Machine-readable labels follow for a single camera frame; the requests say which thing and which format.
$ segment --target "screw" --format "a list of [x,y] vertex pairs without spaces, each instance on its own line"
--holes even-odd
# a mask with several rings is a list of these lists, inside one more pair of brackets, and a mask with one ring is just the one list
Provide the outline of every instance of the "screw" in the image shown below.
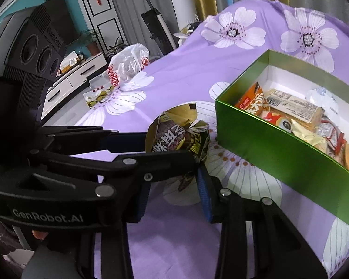
[[114,188],[108,184],[101,184],[95,190],[98,197],[110,197],[114,194]]
[[221,194],[222,196],[229,196],[229,195],[232,194],[232,192],[231,192],[229,189],[221,189],[221,190],[220,190],[220,194]]
[[126,158],[123,160],[123,163],[126,165],[134,165],[137,162],[137,160],[133,158]]
[[153,179],[153,175],[152,175],[151,173],[146,173],[146,174],[144,175],[144,180],[145,180],[146,182],[150,182],[152,179]]
[[264,197],[262,199],[262,203],[265,205],[265,206],[271,206],[273,204],[273,201],[269,198],[269,197]]

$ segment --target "white cylinder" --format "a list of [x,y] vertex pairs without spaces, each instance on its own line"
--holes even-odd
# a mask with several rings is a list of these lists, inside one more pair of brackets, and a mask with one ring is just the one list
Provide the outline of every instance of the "white cylinder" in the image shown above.
[[176,13],[178,29],[183,29],[187,24],[195,22],[194,0],[172,0],[174,12]]

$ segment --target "white cabinet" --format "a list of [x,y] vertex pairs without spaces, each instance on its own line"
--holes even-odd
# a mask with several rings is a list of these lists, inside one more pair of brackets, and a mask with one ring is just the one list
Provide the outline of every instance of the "white cabinet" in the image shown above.
[[88,82],[88,77],[92,74],[96,76],[99,74],[97,71],[103,70],[102,68],[107,65],[106,59],[103,53],[99,53],[96,56],[90,57],[80,65],[72,68],[69,72],[63,75],[58,81],[56,81],[52,88],[48,90],[47,97],[45,98],[43,115],[50,116],[56,110],[55,108],[62,103],[65,99],[77,94],[76,91],[85,83]]

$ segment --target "plant pot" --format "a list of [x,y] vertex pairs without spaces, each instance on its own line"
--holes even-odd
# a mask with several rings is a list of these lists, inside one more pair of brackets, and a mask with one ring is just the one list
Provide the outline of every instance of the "plant pot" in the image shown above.
[[92,56],[98,55],[101,52],[100,49],[97,46],[97,42],[96,41],[94,41],[92,43],[89,43],[87,45],[87,48],[88,48],[88,50],[89,50],[89,52],[90,52],[90,54]]

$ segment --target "potted plant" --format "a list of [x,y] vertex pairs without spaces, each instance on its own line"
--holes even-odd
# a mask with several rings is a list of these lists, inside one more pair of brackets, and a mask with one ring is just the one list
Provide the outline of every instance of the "potted plant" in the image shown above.
[[127,44],[124,44],[124,43],[119,43],[118,44],[118,41],[121,40],[120,38],[117,38],[116,41],[115,41],[115,45],[112,47],[112,46],[109,46],[110,49],[106,52],[106,58],[107,60],[110,62],[111,58],[118,54],[120,51],[122,51],[124,48],[128,47]]
[[78,39],[80,47],[86,46],[92,56],[99,54],[101,51],[97,46],[97,37],[100,32],[94,29],[86,29],[81,32]]

